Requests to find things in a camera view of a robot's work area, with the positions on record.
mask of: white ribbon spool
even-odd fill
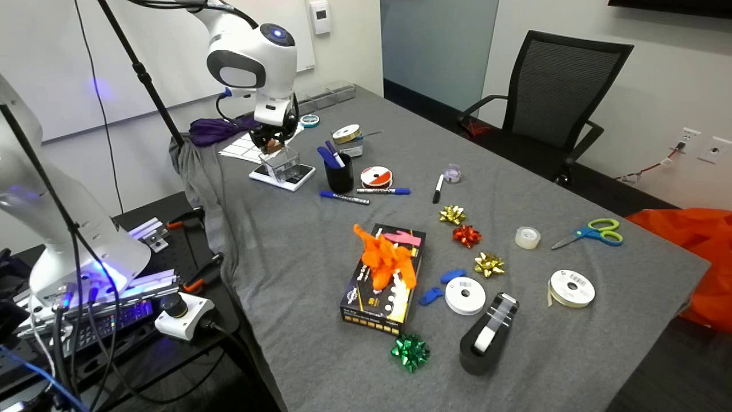
[[[521,247],[521,250],[535,250],[542,239],[542,234],[533,226],[519,226],[517,228],[517,236],[515,236],[515,242]]]
[[[366,187],[389,187],[394,183],[394,171],[387,166],[368,166],[360,171],[360,186]]]
[[[360,130],[359,124],[348,124],[348,126],[342,126],[342,128],[339,128],[339,130],[334,133],[334,141],[335,141],[335,144],[348,144],[350,139],[356,136],[359,130]]]
[[[454,276],[444,287],[445,303],[460,316],[476,316],[484,307],[484,287],[470,276]]]
[[[594,299],[594,285],[591,282],[588,282],[588,276],[579,273],[558,270],[548,278],[546,299],[548,299],[548,307],[553,299],[563,307],[580,309]]]

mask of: red gift bow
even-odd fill
[[[479,230],[474,228],[470,224],[463,224],[453,228],[453,239],[470,250],[474,245],[479,242]]]

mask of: blue scissors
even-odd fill
[[[580,226],[574,230],[574,237],[561,239],[551,250],[561,250],[561,247],[571,245],[580,237],[594,237],[604,245],[620,247],[622,234],[618,230],[618,226],[620,226],[620,221],[610,220],[610,218],[590,220],[588,226]]]

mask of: purple light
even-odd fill
[[[92,92],[95,92],[103,100],[110,100],[111,99],[111,86],[105,81],[105,79],[101,79],[101,77],[92,77],[89,79],[89,86],[92,86]]]

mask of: table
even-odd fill
[[[301,163],[318,164],[298,192],[249,181],[252,164],[219,157],[222,146],[182,146],[176,163],[205,206],[211,242],[228,257],[225,282],[288,409],[604,409],[707,268],[620,214],[364,88],[318,115],[323,124],[292,141]],[[376,130],[366,136],[355,168],[387,164],[412,196],[373,196],[368,207],[318,196],[325,173],[316,144],[355,121],[364,133]],[[434,206],[432,187],[447,164],[460,164],[463,181],[445,186]],[[451,226],[436,218],[445,204],[463,206],[466,221],[483,230],[476,250],[451,239]],[[586,239],[548,251],[553,239],[596,214],[622,221],[625,247]],[[489,374],[461,370],[456,342],[476,317],[460,317],[444,301],[413,303],[406,329],[432,348],[413,374],[389,360],[389,333],[339,317],[360,251],[350,230],[355,221],[427,234],[418,290],[436,285],[444,270],[470,266],[483,250],[506,259],[507,275],[476,276],[489,297],[507,290],[521,301]],[[521,224],[539,228],[539,250],[513,245]],[[546,278],[561,268],[594,284],[590,309],[546,307]]]

